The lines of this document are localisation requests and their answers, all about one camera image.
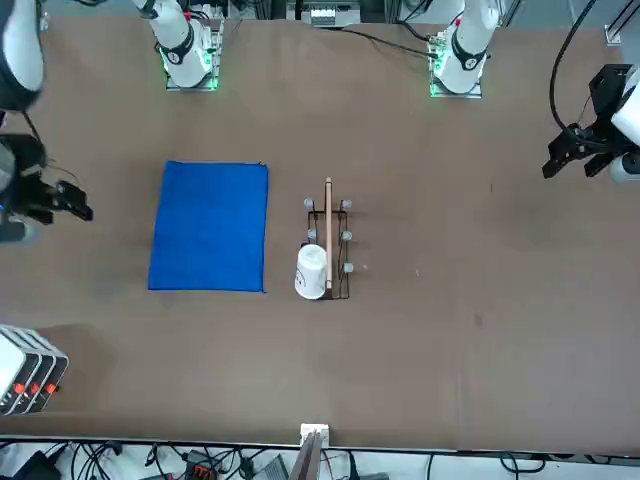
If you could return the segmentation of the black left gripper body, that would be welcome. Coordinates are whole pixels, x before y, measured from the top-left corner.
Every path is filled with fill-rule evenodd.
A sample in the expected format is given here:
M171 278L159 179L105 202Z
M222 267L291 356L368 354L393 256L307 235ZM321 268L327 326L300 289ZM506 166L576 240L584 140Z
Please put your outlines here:
M630 140L612 123L630 71L630 64L606 64L589 82L596 119L585 128L584 145L592 153L620 150L631 145Z

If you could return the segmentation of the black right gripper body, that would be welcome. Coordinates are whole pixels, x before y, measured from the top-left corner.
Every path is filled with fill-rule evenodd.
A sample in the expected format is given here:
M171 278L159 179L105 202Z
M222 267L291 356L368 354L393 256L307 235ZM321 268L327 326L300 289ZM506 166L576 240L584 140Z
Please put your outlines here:
M55 189L42 180L46 153L29 134L1 135L1 206L9 214L52 216Z

